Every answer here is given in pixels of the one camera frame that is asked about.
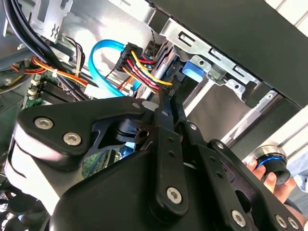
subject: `black mechanical arm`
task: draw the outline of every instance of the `black mechanical arm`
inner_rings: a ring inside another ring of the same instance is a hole
[[[104,149],[136,143],[133,154],[59,197],[51,230],[303,230],[226,145],[203,140],[180,102],[159,96],[153,110],[121,97],[21,112],[12,149],[54,174],[77,171],[86,156]],[[7,168],[27,178],[14,155]]]

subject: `human hand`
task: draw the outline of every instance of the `human hand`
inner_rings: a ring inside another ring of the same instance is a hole
[[[264,176],[266,169],[264,165],[257,167],[257,161],[252,159],[247,168],[252,171],[252,173],[260,180]],[[270,190],[277,199],[284,204],[284,202],[288,199],[289,195],[291,194],[292,190],[296,187],[296,182],[293,178],[287,180],[284,184],[275,186],[276,185],[277,177],[275,173],[271,172],[268,174],[267,178],[264,181],[264,185]]]

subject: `black wire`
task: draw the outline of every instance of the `black wire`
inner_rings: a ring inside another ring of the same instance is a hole
[[[73,38],[71,38],[71,37],[67,37],[67,38],[68,38],[67,41],[68,41],[72,46],[74,46],[74,47],[76,48],[76,57],[78,57],[78,49],[77,49],[77,47],[80,49],[80,52],[81,52],[81,66],[80,66],[79,71],[81,71],[82,68],[83,68],[83,66],[84,66],[84,64],[85,64],[85,61],[86,61],[86,55],[84,54],[83,48],[82,48],[82,46],[81,46],[79,43],[77,43],[77,42],[76,42]]]
[[[25,35],[22,31],[20,24],[16,22],[15,13],[13,11],[13,6],[10,0],[3,0],[3,7],[6,14],[6,17],[11,25],[12,30],[16,34],[16,36],[25,44],[37,57],[39,57],[45,63],[48,63],[48,60],[42,56],[41,51],[33,46],[32,41]]]

